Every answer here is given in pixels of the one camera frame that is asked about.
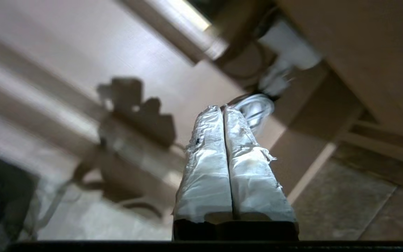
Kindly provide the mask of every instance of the white wrapped object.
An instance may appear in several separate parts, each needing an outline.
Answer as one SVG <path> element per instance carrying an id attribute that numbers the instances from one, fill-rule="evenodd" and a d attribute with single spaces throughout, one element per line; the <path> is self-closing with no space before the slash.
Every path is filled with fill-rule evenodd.
<path id="1" fill-rule="evenodd" d="M 229 163 L 234 218 L 295 222 L 295 214 L 276 180 L 270 161 L 240 111 L 224 110 L 225 142 Z"/>
<path id="2" fill-rule="evenodd" d="M 198 115 L 187 155 L 174 220 L 213 224 L 232 220 L 224 121 L 218 106 Z"/>

